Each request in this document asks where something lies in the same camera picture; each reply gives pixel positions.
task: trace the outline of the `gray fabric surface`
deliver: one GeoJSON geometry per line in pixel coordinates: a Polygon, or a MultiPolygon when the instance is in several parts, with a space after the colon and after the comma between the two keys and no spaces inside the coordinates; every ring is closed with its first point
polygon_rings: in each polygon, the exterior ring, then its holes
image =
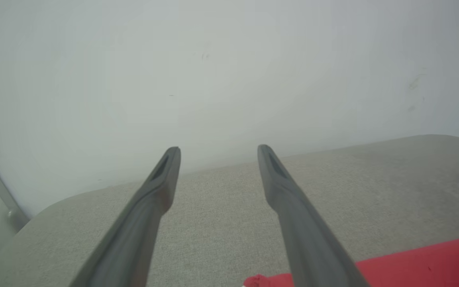
{"type": "MultiPolygon", "coordinates": [[[[414,136],[282,158],[355,260],[459,238],[459,138],[414,136]]],[[[0,252],[0,287],[67,286],[140,183],[33,218],[0,252]]],[[[288,272],[257,163],[181,176],[148,286],[235,286],[288,272]]]]}

